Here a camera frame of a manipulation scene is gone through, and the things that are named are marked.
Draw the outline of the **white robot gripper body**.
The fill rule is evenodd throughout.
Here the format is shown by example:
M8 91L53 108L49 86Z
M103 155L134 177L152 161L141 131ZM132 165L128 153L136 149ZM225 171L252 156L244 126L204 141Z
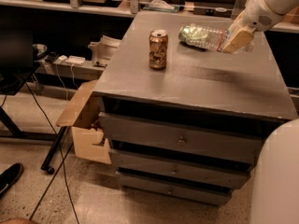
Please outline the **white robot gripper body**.
M273 13L263 0L250 0L242 21L250 28L268 31L279 22L279 15Z

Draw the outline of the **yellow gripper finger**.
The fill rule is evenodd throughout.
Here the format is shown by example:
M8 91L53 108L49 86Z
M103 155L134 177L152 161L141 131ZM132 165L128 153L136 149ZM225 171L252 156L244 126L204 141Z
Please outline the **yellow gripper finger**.
M225 41L222 51L224 53L235 54L239 51L250 49L254 34L255 30L250 28L241 28L238 31L233 31Z
M243 16L244 16L244 12L241 12L228 28L231 38L235 36L242 36L245 33L244 31L245 23L243 22Z

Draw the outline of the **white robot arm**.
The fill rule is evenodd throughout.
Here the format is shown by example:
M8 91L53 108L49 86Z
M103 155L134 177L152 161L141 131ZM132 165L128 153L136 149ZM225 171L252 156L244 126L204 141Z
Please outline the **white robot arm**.
M298 5L299 0L249 0L228 28L221 51L233 54L250 47L256 32L270 30Z

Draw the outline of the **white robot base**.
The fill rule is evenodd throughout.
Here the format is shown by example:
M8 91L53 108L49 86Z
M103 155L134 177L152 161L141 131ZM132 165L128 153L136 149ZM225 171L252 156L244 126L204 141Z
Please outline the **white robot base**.
M299 224L299 119L281 125L264 142L249 224Z

